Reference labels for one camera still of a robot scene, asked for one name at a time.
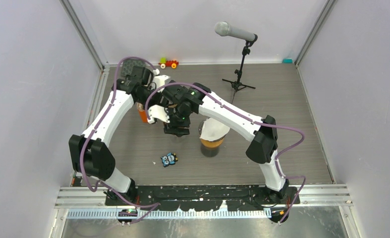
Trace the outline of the orange coffee filter bag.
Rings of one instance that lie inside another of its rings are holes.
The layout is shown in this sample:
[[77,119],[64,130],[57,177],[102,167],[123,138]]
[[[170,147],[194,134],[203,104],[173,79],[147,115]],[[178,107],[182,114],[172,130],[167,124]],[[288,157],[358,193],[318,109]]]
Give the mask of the orange coffee filter bag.
[[144,105],[141,104],[141,103],[136,103],[136,106],[137,106],[137,110],[138,110],[138,113],[139,113],[141,121],[143,123],[147,123],[148,119],[147,119],[147,116],[146,116],[146,113],[145,113],[145,110],[144,110]]

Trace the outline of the white paper coffee filter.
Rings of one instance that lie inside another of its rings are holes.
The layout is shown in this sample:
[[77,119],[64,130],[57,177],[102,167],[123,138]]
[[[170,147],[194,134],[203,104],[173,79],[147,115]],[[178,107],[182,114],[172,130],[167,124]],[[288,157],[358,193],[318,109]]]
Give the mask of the white paper coffee filter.
[[200,124],[200,139],[214,142],[225,137],[230,127],[213,118],[207,118]]

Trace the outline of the dark glass carafe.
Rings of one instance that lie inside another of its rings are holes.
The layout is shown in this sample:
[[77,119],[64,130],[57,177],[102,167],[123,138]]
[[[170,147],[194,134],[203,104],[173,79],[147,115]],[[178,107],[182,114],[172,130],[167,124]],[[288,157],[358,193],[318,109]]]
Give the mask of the dark glass carafe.
[[215,147],[215,148],[210,148],[210,147],[205,147],[205,146],[201,146],[201,153],[206,156],[206,157],[214,157],[216,156],[220,151],[220,148],[219,147]]

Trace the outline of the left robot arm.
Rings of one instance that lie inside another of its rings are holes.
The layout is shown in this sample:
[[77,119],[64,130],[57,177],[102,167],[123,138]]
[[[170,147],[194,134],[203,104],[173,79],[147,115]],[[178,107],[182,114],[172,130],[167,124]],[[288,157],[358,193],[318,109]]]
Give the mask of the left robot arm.
[[109,150],[110,141],[133,105],[145,103],[149,95],[169,79],[157,69],[150,71],[144,66],[133,67],[130,74],[114,81],[106,104],[88,128],[69,139],[73,169],[81,173],[83,179],[92,177],[97,183],[103,183],[109,188],[108,196],[124,205],[136,201],[137,188],[135,181],[115,166],[115,158]]

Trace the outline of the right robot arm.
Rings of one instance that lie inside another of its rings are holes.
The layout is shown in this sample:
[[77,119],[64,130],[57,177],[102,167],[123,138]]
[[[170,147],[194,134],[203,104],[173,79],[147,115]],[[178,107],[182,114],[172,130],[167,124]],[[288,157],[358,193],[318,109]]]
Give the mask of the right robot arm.
[[265,177],[268,199],[278,204],[287,198],[289,181],[279,165],[278,125],[273,117],[261,118],[249,114],[202,85],[173,81],[157,88],[157,91],[176,105],[168,115],[167,125],[174,121],[184,121],[192,113],[197,113],[208,116],[242,135],[250,142],[246,156],[260,165]]

